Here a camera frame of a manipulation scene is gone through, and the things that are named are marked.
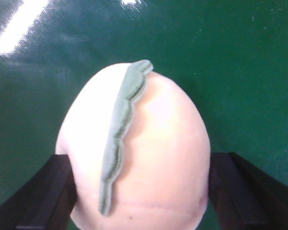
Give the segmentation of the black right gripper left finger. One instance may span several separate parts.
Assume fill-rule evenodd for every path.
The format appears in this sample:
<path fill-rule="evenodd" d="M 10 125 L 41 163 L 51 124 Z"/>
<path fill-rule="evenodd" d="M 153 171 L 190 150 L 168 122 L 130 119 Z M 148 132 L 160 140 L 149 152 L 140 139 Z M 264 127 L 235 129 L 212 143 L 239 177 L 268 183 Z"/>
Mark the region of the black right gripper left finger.
<path fill-rule="evenodd" d="M 52 155 L 0 205 L 0 230 L 65 230 L 76 200 L 68 155 Z"/>

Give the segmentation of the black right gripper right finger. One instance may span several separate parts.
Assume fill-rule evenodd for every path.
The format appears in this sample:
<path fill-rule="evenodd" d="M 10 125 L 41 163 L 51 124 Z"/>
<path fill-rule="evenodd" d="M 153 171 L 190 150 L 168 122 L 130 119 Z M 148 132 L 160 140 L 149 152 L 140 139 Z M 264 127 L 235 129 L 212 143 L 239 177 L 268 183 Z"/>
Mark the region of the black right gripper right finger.
<path fill-rule="evenodd" d="M 288 230 L 288 186 L 234 152 L 211 154 L 209 199 L 223 230 Z"/>

